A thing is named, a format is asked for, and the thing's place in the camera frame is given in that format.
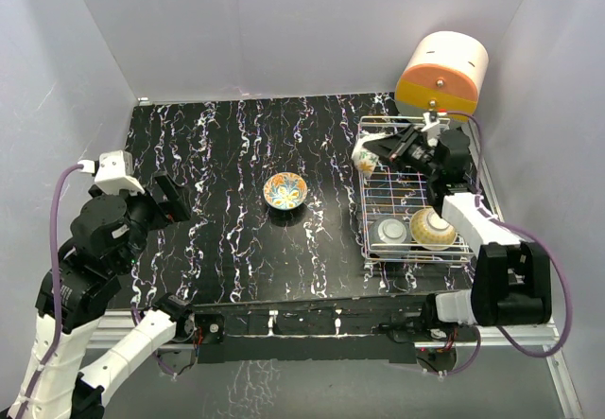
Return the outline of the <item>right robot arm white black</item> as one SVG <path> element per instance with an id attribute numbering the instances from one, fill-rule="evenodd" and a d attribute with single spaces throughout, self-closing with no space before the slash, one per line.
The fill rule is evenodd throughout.
<path id="1" fill-rule="evenodd" d="M 551 318 L 550 258 L 545 249 L 498 224 L 469 181 L 470 139 L 460 129 L 441 133 L 431 146 L 415 127 L 366 137 L 362 146 L 383 165 L 412 168 L 426 179 L 426 197 L 475 256 L 471 288 L 427 296 L 421 326 L 443 340 L 456 324 L 512 326 L 545 324 Z"/>

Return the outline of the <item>orange blue floral bowl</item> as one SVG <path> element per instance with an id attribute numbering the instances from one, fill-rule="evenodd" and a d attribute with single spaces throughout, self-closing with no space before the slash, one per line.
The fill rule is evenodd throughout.
<path id="1" fill-rule="evenodd" d="M 271 176 L 263 186 L 265 203 L 278 211 L 294 210 L 306 200 L 308 186 L 304 178 L 292 172 Z"/>

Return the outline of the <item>red rimmed grey bowl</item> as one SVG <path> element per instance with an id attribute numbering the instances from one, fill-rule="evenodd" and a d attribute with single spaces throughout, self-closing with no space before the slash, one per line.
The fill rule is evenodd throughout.
<path id="1" fill-rule="evenodd" d="M 398 250 L 411 241 L 408 226 L 395 217 L 381 217 L 369 228 L 369 245 L 372 249 L 386 250 L 394 247 Z"/>

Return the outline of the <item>orange green leaf bowl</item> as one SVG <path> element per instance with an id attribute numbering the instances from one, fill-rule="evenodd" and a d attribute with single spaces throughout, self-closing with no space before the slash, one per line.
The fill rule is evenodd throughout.
<path id="1" fill-rule="evenodd" d="M 372 176 L 376 167 L 380 164 L 379 156 L 364 147 L 365 142 L 380 140 L 388 137 L 386 132 L 369 133 L 362 131 L 357 135 L 351 159 L 355 168 L 365 179 Z"/>

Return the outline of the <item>yellow dotted bowl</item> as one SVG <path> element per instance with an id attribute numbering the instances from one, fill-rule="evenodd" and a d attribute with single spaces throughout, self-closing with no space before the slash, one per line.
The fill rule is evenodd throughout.
<path id="1" fill-rule="evenodd" d="M 458 237 L 454 227 L 432 207 L 417 211 L 410 220 L 409 229 L 412 238 L 429 251 L 447 250 Z"/>

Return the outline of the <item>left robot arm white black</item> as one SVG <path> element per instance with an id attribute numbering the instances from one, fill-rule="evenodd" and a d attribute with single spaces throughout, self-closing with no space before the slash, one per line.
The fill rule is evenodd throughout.
<path id="1" fill-rule="evenodd" d="M 70 226 L 64 243 L 50 223 L 51 269 L 36 300 L 36 335 L 26 375 L 4 418 L 101 418 L 119 387 L 164 344 L 189 340 L 195 331 L 191 305 L 167 293 L 102 357 L 81 364 L 89 341 L 120 278 L 136 264 L 147 236 L 191 217 L 190 193 L 165 173 L 155 176 L 163 193 L 93 185 L 91 198 Z"/>

